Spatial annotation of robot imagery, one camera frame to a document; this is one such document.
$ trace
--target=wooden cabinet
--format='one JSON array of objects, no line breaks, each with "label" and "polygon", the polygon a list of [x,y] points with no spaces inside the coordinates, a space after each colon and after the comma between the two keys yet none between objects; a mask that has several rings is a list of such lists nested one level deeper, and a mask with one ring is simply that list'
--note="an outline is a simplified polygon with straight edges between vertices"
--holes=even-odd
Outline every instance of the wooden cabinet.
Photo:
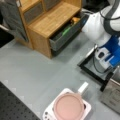
[{"label": "wooden cabinet", "polygon": [[35,50],[52,58],[52,50],[59,50],[79,30],[79,22],[64,35],[53,36],[70,24],[81,9],[81,0],[20,0],[20,14],[28,38]]}]

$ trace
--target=wooden drawer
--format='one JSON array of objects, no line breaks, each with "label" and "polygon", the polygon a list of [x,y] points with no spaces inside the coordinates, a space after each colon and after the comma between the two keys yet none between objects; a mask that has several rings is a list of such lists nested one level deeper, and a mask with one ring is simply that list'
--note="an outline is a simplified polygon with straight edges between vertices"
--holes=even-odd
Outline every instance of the wooden drawer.
[{"label": "wooden drawer", "polygon": [[56,38],[56,36],[51,37],[50,39],[51,49],[54,51],[58,51],[79,29],[80,29],[80,21],[78,21],[76,24],[70,27],[69,30],[64,35],[63,34],[60,35],[61,30],[59,33],[55,33],[55,35],[58,36],[58,39]]}]

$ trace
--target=metal base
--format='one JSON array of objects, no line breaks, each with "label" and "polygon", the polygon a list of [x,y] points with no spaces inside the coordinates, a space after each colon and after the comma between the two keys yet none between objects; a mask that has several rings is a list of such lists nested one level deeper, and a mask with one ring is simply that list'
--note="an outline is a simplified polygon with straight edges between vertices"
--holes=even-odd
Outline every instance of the metal base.
[{"label": "metal base", "polygon": [[0,120],[40,120],[0,82]]},{"label": "metal base", "polygon": [[85,59],[80,62],[78,64],[78,66],[83,70],[85,71],[87,74],[89,74],[91,77],[93,77],[95,80],[97,80],[97,82],[99,82],[102,87],[101,87],[101,91],[103,92],[108,81],[110,80],[110,78],[113,76],[113,73],[112,72],[109,72],[106,79],[103,80],[100,76],[96,75],[93,71],[91,71],[89,68],[87,68],[85,65],[87,63],[89,63],[89,61],[94,57],[94,54],[95,54],[95,50],[96,48],[93,48],[88,54],[87,56],[85,57]]}]

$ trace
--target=black cable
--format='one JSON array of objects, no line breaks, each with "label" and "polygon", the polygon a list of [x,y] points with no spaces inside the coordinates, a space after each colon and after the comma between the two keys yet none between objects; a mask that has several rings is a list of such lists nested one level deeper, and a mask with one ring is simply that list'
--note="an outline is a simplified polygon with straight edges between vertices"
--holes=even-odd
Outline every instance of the black cable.
[{"label": "black cable", "polygon": [[93,65],[94,65],[95,70],[96,70],[98,73],[100,73],[100,74],[105,74],[106,72],[108,72],[109,70],[112,69],[112,67],[109,67],[109,68],[107,68],[107,69],[106,69],[105,71],[103,71],[103,72],[99,71],[98,68],[97,68],[96,65],[95,65],[95,53],[94,53],[94,57],[93,57]]},{"label": "black cable", "polygon": [[116,18],[107,18],[107,17],[103,16],[102,11],[100,11],[99,13],[100,13],[101,17],[106,19],[106,20],[117,20],[117,19],[120,19],[120,16],[116,17]]}]

